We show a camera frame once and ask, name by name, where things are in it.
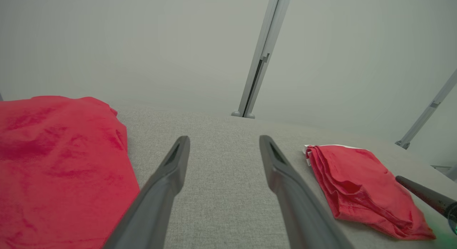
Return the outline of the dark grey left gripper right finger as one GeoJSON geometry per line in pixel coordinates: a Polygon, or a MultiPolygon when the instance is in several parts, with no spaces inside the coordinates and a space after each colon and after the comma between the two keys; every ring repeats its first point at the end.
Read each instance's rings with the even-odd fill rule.
{"type": "Polygon", "coordinates": [[[262,162],[270,190],[276,195],[292,249],[352,249],[338,227],[274,140],[261,135],[262,162]]]}

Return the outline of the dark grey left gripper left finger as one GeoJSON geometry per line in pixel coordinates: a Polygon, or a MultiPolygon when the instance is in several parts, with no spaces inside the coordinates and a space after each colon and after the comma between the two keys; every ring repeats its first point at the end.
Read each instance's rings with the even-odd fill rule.
{"type": "Polygon", "coordinates": [[[184,186],[190,153],[179,137],[104,243],[105,249],[162,249],[176,195],[184,186]]]}

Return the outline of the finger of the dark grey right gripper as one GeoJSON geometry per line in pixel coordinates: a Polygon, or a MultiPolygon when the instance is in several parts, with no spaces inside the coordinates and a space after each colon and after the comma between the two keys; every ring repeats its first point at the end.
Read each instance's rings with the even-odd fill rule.
{"type": "Polygon", "coordinates": [[[395,177],[395,180],[442,216],[456,216],[456,200],[435,192],[434,190],[413,182],[403,176],[398,175],[395,177]]]}

